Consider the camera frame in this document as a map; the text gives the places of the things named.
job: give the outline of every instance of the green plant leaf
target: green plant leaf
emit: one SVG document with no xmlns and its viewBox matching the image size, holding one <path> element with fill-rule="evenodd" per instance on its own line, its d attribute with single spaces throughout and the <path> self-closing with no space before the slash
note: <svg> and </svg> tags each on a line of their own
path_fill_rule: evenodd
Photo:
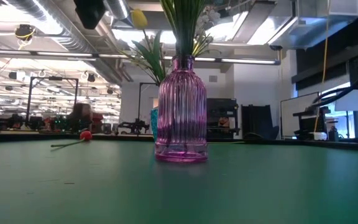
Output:
<svg viewBox="0 0 358 224">
<path fill-rule="evenodd" d="M 136 41 L 132 41 L 132 43 L 135 44 L 135 46 L 142 53 L 143 58 L 150 64 L 153 74 L 158 77 L 161 77 L 162 69 L 160 65 L 160 60 L 157 60 L 157 58 L 152 53 L 150 53 L 142 44 Z"/>
<path fill-rule="evenodd" d="M 160 38 L 161 38 L 162 30 L 157 32 L 157 35 L 154 37 L 154 46 L 153 46 L 153 54 L 156 60 L 160 60 Z"/>
</svg>

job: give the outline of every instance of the teal vase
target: teal vase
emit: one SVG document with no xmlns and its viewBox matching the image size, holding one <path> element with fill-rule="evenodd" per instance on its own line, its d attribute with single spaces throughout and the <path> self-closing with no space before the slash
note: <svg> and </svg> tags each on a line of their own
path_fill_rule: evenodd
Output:
<svg viewBox="0 0 358 224">
<path fill-rule="evenodd" d="M 157 140 L 157 118 L 158 118 L 158 108 L 152 109 L 152 112 L 150 114 L 151 116 L 151 123 L 152 123 L 152 131 L 153 131 L 153 137 L 154 141 Z"/>
</svg>

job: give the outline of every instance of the black cable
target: black cable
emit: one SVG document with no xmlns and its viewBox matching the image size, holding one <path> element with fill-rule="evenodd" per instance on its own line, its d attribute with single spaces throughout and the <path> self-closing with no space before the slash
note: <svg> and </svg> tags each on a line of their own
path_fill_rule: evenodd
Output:
<svg viewBox="0 0 358 224">
<path fill-rule="evenodd" d="M 328 91 L 326 93 L 323 93 L 322 95 L 319 95 L 318 97 L 316 97 L 314 100 L 313 100 L 313 103 L 317 103 L 319 100 L 321 100 L 322 98 L 330 95 L 330 94 L 333 94 L 333 93 L 337 93 L 337 92 L 340 92 L 340 91 L 344 91 L 344 90 L 347 90 L 349 87 L 345 87 L 345 88 L 338 88 L 336 90 L 331 90 L 331 91 Z"/>
<path fill-rule="evenodd" d="M 309 108 L 316 108 L 316 107 L 320 107 L 320 106 L 324 106 L 324 105 L 327 105 L 327 104 L 330 104 L 332 102 L 335 102 L 339 99 L 341 99 L 342 97 L 346 96 L 348 93 L 350 93 L 351 91 L 355 90 L 358 86 L 358 79 L 356 82 L 353 83 L 352 86 L 350 87 L 347 87 L 344 91 L 342 91 L 340 94 L 330 98 L 330 99 L 327 99 L 327 100 L 324 100 L 320 103 L 314 103 L 312 105 L 310 105 Z"/>
</svg>

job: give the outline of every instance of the black speaker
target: black speaker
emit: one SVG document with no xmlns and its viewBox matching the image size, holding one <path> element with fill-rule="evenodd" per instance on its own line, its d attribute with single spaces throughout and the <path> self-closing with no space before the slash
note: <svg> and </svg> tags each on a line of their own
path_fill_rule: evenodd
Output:
<svg viewBox="0 0 358 224">
<path fill-rule="evenodd" d="M 106 12 L 102 0 L 74 0 L 74 3 L 75 11 L 85 29 L 94 29 Z"/>
<path fill-rule="evenodd" d="M 8 77 L 11 79 L 17 79 L 17 72 L 9 72 Z"/>
<path fill-rule="evenodd" d="M 94 82 L 96 79 L 95 79 L 95 77 L 94 77 L 94 74 L 93 73 L 90 73 L 89 75 L 88 75 L 88 82 Z"/>
</svg>

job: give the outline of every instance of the white wall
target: white wall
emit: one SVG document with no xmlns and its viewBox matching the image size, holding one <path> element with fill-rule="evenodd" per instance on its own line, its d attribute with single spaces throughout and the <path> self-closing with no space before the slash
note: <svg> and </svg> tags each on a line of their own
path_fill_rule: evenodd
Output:
<svg viewBox="0 0 358 224">
<path fill-rule="evenodd" d="M 296 97 L 295 84 L 291 78 L 297 74 L 296 50 L 287 50 L 280 69 L 280 101 Z"/>
<path fill-rule="evenodd" d="M 270 105 L 273 125 L 278 125 L 279 67 L 272 65 L 234 65 L 234 97 L 239 105 Z M 242 126 L 239 111 L 239 126 Z"/>
<path fill-rule="evenodd" d="M 224 86 L 226 98 L 234 98 L 234 65 L 231 65 L 226 72 L 226 82 Z"/>
<path fill-rule="evenodd" d="M 120 122 L 134 122 L 137 118 L 139 106 L 139 83 L 123 83 L 121 91 Z M 153 99 L 158 98 L 158 87 L 155 85 L 142 85 L 141 91 L 140 119 L 149 124 Z"/>
<path fill-rule="evenodd" d="M 226 75 L 221 73 L 220 69 L 196 68 L 194 72 L 203 80 L 207 98 L 227 98 L 225 91 Z M 217 76 L 218 82 L 209 82 L 210 75 Z"/>
</svg>

